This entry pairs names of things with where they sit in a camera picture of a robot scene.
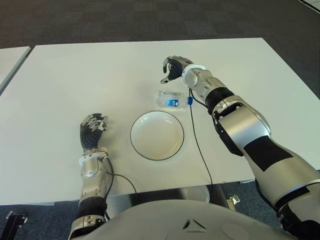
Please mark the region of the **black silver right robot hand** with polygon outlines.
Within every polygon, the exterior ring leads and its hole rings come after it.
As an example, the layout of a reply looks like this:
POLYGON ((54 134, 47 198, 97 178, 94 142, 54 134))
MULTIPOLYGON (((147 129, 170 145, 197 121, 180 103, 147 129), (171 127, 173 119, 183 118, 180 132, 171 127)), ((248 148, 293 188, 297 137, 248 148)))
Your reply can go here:
POLYGON ((169 71, 168 75, 163 78, 160 83, 166 84, 172 80, 180 78, 183 74, 184 69, 188 65, 192 65, 193 62, 188 58, 182 56, 168 56, 163 61, 163 72, 166 74, 169 71))

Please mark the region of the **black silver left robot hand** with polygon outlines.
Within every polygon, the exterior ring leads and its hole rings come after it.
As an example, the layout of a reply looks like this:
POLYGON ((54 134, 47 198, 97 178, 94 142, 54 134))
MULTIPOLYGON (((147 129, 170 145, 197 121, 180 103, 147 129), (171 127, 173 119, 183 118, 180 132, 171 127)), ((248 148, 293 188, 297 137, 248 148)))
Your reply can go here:
POLYGON ((84 152, 97 149, 101 136, 108 126, 108 116, 101 113, 87 115, 80 124, 80 144, 84 152))

